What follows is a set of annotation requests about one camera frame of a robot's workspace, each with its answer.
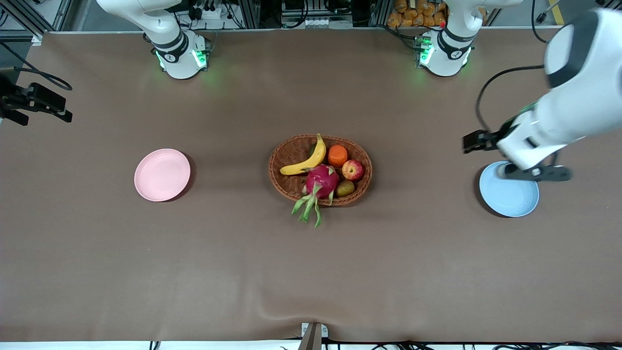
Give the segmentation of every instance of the green led light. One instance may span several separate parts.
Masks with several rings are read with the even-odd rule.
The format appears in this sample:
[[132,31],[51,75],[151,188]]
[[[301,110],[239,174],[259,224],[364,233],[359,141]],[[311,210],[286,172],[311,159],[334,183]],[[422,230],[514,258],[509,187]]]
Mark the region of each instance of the green led light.
[[203,52],[197,52],[192,50],[192,55],[195,58],[195,61],[197,61],[197,65],[199,67],[204,67],[205,66],[205,54]]
[[429,44],[428,47],[421,53],[421,59],[419,60],[419,63],[424,65],[430,63],[430,58],[432,57],[433,53],[434,45]]
[[469,48],[469,49],[467,50],[467,52],[465,53],[465,60],[464,60],[464,61],[462,61],[462,65],[467,64],[467,62],[468,62],[468,54],[470,54],[470,53],[471,53],[471,48]]
[[162,61],[162,57],[160,56],[160,53],[158,53],[158,51],[155,52],[155,56],[157,57],[158,61],[160,61],[160,67],[162,67],[162,69],[165,69],[164,62]]

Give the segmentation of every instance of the wicker basket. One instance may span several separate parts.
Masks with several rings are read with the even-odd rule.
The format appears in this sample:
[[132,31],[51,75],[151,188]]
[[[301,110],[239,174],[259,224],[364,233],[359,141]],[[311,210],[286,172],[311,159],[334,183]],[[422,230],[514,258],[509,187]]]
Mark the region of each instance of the wicker basket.
[[[333,200],[333,206],[351,204],[359,199],[369,187],[372,175],[371,160],[369,160],[367,152],[365,152],[361,146],[350,140],[324,135],[322,135],[322,139],[326,143],[327,149],[336,144],[344,146],[348,150],[348,159],[355,159],[361,162],[365,168],[363,178],[355,183],[355,191],[349,196],[334,198]],[[299,163],[307,159],[309,157],[309,149],[316,141],[317,137],[313,134],[297,135],[285,140],[272,152],[270,162],[268,163],[270,181],[277,191],[292,201],[297,201],[302,197],[302,188],[305,186],[305,178],[307,175],[285,176],[279,172],[279,169],[286,165]],[[341,176],[340,168],[337,168],[337,173]],[[320,199],[319,204],[327,206],[328,199]]]

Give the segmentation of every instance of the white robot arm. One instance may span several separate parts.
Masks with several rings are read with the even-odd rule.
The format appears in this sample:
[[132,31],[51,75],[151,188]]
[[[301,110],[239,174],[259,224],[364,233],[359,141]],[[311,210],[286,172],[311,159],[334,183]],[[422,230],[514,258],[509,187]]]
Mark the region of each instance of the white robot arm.
[[551,90],[499,131],[463,138],[465,153],[499,149],[511,162],[509,179],[567,181],[562,166],[543,166],[551,154],[584,137],[622,126],[622,12],[593,9],[550,40],[544,71]]
[[155,47],[160,66],[171,77],[188,79],[207,69],[205,38],[183,31],[165,11],[182,0],[97,0],[104,11],[127,19],[142,30]]
[[449,77],[467,63],[471,43],[480,31],[483,18],[478,7],[501,8],[517,5],[522,0],[445,0],[449,8],[447,25],[440,31],[429,31],[431,47],[420,56],[419,63],[431,73]]

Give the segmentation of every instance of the blue plate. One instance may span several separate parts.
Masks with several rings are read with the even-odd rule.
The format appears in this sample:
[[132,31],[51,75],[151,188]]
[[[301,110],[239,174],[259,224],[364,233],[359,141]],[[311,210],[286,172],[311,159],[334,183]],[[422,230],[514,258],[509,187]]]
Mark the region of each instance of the blue plate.
[[526,180],[508,180],[497,175],[497,168],[509,162],[496,162],[484,169],[480,176],[480,193],[486,204],[507,217],[521,217],[538,205],[538,183]]

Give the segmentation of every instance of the table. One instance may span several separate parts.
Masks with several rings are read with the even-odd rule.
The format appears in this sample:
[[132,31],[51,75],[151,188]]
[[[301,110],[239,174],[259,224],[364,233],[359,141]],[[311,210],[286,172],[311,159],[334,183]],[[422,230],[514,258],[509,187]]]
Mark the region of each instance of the table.
[[[305,321],[339,341],[619,340],[622,133],[564,149],[575,177],[522,219],[474,196],[501,155],[460,147],[482,84],[544,48],[485,30],[438,78],[384,31],[224,33],[209,71],[176,81],[139,34],[47,34],[28,59],[74,86],[74,121],[0,128],[0,340],[278,339]],[[505,75],[482,112],[500,126],[546,90],[542,72]],[[313,229],[267,160],[316,132],[366,148],[374,178]],[[173,202],[134,190],[159,148],[192,159]]]

